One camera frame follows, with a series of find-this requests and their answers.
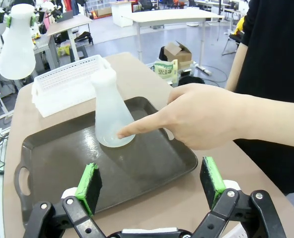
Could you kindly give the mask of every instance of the plastic flask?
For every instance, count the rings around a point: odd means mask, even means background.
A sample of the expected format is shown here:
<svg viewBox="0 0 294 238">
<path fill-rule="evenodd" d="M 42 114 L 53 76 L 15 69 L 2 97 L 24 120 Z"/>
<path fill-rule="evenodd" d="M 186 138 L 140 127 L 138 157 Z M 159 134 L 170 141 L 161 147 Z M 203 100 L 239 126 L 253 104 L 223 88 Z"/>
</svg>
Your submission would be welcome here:
<svg viewBox="0 0 294 238">
<path fill-rule="evenodd" d="M 134 122 L 116 85 L 113 69 L 98 70 L 91 75 L 96 92 L 95 134 L 97 140 L 108 147 L 120 147 L 133 140 L 135 135 L 118 139 L 117 132 Z"/>
</svg>

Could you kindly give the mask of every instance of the yellow cloth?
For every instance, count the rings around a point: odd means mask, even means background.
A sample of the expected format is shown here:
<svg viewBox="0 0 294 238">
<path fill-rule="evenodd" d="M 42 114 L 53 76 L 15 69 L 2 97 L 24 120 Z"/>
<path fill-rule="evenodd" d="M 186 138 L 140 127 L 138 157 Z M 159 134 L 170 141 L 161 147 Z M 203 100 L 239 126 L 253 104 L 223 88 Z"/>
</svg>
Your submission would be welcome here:
<svg viewBox="0 0 294 238">
<path fill-rule="evenodd" d="M 235 32 L 234 32 L 235 35 L 237 35 L 238 32 L 243 31 L 243 23 L 244 23 L 244 17 L 242 17 L 242 18 L 238 21 L 238 23 L 237 23 L 237 25 L 236 25 Z"/>
</svg>

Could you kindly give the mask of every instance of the open cardboard box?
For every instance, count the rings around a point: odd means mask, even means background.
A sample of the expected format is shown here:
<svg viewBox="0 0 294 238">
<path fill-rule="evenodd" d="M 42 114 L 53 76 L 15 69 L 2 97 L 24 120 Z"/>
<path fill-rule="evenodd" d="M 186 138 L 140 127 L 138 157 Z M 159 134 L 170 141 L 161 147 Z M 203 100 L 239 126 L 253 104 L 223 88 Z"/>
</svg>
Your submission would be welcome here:
<svg viewBox="0 0 294 238">
<path fill-rule="evenodd" d="M 164 48 L 164 54 L 167 56 L 168 61 L 178 60 L 178 69 L 187 68 L 193 62 L 190 50 L 183 44 L 170 42 Z"/>
</svg>

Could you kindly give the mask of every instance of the brown tray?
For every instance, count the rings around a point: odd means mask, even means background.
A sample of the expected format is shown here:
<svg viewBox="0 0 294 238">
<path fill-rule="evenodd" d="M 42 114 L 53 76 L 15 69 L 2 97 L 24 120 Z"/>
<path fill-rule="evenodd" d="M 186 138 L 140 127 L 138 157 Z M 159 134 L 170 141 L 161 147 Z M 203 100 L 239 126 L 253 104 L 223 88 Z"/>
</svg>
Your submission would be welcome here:
<svg viewBox="0 0 294 238">
<path fill-rule="evenodd" d="M 157 112 L 143 97 L 125 103 L 135 120 Z M 195 154 L 180 141 L 169 140 L 164 129 L 136 135 L 123 147 L 108 148 L 97 141 L 94 123 L 95 112 L 91 112 L 25 138 L 14 175 L 24 225 L 34 203 L 58 203 L 67 188 L 77 187 L 88 163 L 98 164 L 103 182 L 96 212 L 163 186 L 198 165 Z M 29 170 L 29 196 L 19 186 L 22 168 Z"/>
</svg>

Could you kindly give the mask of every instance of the conical flask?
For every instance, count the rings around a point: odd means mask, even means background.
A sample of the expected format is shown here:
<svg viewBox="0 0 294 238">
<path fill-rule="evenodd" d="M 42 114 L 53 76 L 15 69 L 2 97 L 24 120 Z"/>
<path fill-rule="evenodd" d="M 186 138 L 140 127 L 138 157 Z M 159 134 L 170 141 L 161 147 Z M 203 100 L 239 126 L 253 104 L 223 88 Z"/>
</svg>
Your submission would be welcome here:
<svg viewBox="0 0 294 238">
<path fill-rule="evenodd" d="M 0 54 L 0 74 L 7 79 L 25 78 L 35 67 L 30 32 L 33 11 L 34 7 L 29 4 L 17 4 L 11 8 L 11 24 Z"/>
<path fill-rule="evenodd" d="M 96 92 L 95 134 L 97 140 L 108 147 L 120 147 L 133 140 L 135 135 L 119 139 L 117 132 L 134 122 L 116 85 L 116 72 L 98 70 L 91 75 Z"/>
</svg>

